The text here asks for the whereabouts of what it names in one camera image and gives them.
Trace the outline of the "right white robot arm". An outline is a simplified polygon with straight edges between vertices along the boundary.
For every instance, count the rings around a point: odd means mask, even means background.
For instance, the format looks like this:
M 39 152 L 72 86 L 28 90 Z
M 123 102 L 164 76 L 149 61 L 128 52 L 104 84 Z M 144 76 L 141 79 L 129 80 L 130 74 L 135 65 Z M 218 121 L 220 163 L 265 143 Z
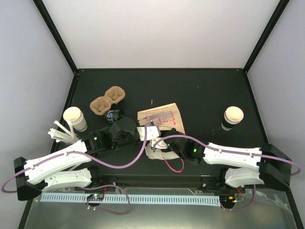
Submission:
M 234 148 L 199 143 L 172 129 L 164 142 L 181 159 L 199 165 L 223 165 L 216 185 L 221 190 L 242 185 L 266 185 L 278 191 L 290 188 L 291 159 L 271 144 L 255 148 Z

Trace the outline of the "cake print paper bag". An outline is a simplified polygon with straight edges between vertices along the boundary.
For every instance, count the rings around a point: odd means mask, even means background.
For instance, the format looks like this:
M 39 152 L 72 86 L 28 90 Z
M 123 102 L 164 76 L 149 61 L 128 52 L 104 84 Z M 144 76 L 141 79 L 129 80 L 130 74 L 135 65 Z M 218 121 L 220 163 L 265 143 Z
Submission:
M 140 126 L 143 126 L 147 122 L 153 121 L 154 125 L 157 125 L 161 131 L 161 138 L 165 137 L 166 134 L 170 134 L 169 131 L 175 129 L 174 134 L 184 134 L 184 126 L 181 118 L 178 106 L 175 103 L 151 108 L 148 110 L 138 111 L 137 120 Z M 147 140 L 145 147 L 145 153 L 149 159 L 165 161 L 167 165 L 169 160 L 178 159 L 179 156 L 173 152 L 170 147 L 168 152 L 162 152 L 159 149 L 155 149 L 152 146 L 152 140 Z

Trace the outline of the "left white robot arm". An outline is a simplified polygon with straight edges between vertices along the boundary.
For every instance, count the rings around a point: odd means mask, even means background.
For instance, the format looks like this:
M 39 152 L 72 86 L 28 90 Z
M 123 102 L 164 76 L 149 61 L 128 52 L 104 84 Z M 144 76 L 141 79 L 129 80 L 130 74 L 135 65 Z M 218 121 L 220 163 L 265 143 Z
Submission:
M 69 174 L 65 172 L 71 167 L 96 161 L 106 167 L 123 169 L 133 165 L 139 156 L 123 166 L 114 166 L 102 162 L 99 158 L 104 153 L 121 146 L 142 143 L 141 155 L 147 143 L 147 126 L 139 126 L 135 121 L 124 117 L 111 126 L 90 133 L 88 137 L 76 143 L 36 159 L 23 157 L 14 160 L 16 193 L 19 201 L 27 201 L 39 196 L 42 192 L 63 187 L 87 187 L 92 183 L 92 174 L 83 169 Z

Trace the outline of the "brown cardboard cup carrier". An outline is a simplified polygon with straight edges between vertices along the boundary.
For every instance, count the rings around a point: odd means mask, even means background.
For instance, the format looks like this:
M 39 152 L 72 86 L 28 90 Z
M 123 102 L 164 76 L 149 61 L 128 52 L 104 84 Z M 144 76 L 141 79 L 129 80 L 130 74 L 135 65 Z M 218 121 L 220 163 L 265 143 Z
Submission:
M 90 109 L 96 115 L 104 115 L 113 104 L 118 104 L 125 98 L 125 91 L 119 86 L 112 86 L 104 96 L 100 96 L 90 103 Z

